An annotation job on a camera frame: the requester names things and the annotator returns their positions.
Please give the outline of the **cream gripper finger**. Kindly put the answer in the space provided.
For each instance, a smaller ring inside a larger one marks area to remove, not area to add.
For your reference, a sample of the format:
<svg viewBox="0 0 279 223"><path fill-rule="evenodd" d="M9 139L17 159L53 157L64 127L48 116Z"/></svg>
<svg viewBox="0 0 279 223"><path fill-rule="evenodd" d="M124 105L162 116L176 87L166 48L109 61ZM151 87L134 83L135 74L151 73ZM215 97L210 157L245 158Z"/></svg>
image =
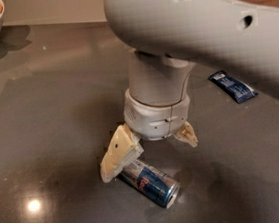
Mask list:
<svg viewBox="0 0 279 223"><path fill-rule="evenodd" d="M188 121L185 121L181 128L173 135L175 139L182 143L187 143L191 147L195 148L198 146L198 138L195 135L193 126Z"/></svg>
<svg viewBox="0 0 279 223"><path fill-rule="evenodd" d="M125 166L139 158L144 151L140 139L140 136L132 132L127 124L116 128L108 150L100 163L100 176L104 183L116 178Z"/></svg>

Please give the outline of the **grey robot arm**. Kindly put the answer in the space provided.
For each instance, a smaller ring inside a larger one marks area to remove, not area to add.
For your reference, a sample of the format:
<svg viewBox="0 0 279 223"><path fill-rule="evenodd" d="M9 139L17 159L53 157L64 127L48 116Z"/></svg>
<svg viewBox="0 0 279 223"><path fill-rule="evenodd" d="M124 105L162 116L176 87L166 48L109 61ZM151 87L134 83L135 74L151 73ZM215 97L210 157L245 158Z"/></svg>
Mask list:
<svg viewBox="0 0 279 223"><path fill-rule="evenodd" d="M132 49L124 124L102 160L104 182L173 136L191 146L187 84L197 63L227 67L279 100L279 8L240 0L105 0L112 32Z"/></svg>

